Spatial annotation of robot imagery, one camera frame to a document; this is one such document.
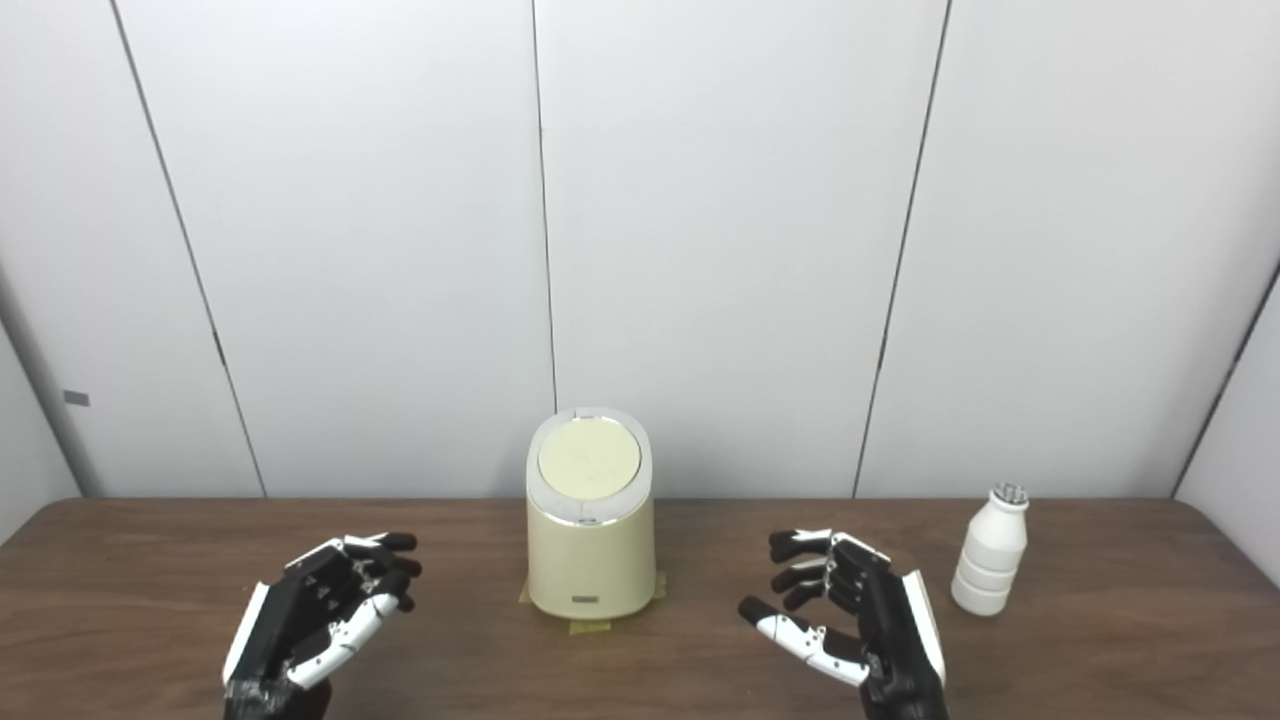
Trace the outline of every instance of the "round lid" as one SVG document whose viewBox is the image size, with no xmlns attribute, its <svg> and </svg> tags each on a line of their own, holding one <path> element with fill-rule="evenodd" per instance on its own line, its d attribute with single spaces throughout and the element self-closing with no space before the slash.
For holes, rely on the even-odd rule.
<svg viewBox="0 0 1280 720">
<path fill-rule="evenodd" d="M 575 418 L 543 442 L 538 469 L 561 495 L 600 500 L 627 487 L 640 471 L 640 443 L 608 418 Z"/>
</svg>

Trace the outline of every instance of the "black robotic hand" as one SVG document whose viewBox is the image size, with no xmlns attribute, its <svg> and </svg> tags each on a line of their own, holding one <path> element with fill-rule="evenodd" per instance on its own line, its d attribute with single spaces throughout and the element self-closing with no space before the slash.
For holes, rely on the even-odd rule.
<svg viewBox="0 0 1280 720">
<path fill-rule="evenodd" d="M 860 637 L 813 626 L 750 596 L 737 609 L 748 623 L 808 665 L 858 687 L 870 720 L 948 720 L 942 644 L 919 570 L 895 575 L 886 555 L 831 530 L 773 533 L 769 547 L 774 562 L 822 555 L 773 578 L 773 592 L 790 591 L 786 610 L 826 597 L 858 618 Z"/>
<path fill-rule="evenodd" d="M 224 720 L 320 720 L 328 676 L 364 647 L 397 609 L 408 612 L 422 566 L 397 551 L 407 533 L 334 538 L 259 583 L 223 666 Z"/>
</svg>

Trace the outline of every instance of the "wooden table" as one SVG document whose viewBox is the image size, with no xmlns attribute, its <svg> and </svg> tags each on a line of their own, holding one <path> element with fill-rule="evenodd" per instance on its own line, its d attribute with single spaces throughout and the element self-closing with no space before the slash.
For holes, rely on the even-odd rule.
<svg viewBox="0 0 1280 720">
<path fill-rule="evenodd" d="M 220 717 L 257 579 L 335 534 L 417 533 L 419 609 L 339 671 L 332 720 L 861 717 L 739 619 L 769 530 L 835 527 L 922 568 L 955 720 L 1280 717 L 1280 591 L 1171 501 L 1037 501 L 1007 610 L 947 583 L 972 501 L 668 501 L 668 594 L 605 633 L 518 605 L 518 501 L 69 501 L 0 547 L 0 717 Z M 814 607 L 822 623 L 847 620 Z"/>
</svg>

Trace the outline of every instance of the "plastic bottle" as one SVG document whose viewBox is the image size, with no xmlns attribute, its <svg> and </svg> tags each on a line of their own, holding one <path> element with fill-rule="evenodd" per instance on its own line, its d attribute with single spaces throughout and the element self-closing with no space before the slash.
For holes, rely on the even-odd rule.
<svg viewBox="0 0 1280 720">
<path fill-rule="evenodd" d="M 960 607 L 983 616 L 1005 609 L 1027 550 L 1027 491 L 1021 486 L 1001 483 L 969 520 L 951 580 L 951 597 Z"/>
</svg>

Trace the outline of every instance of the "small label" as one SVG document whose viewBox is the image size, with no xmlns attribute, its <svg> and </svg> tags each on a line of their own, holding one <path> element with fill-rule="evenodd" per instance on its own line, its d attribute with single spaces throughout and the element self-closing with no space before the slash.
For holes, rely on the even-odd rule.
<svg viewBox="0 0 1280 720">
<path fill-rule="evenodd" d="M 63 402 L 67 405 L 81 405 L 83 407 L 88 407 L 88 393 L 76 392 L 74 389 L 64 389 Z"/>
</svg>

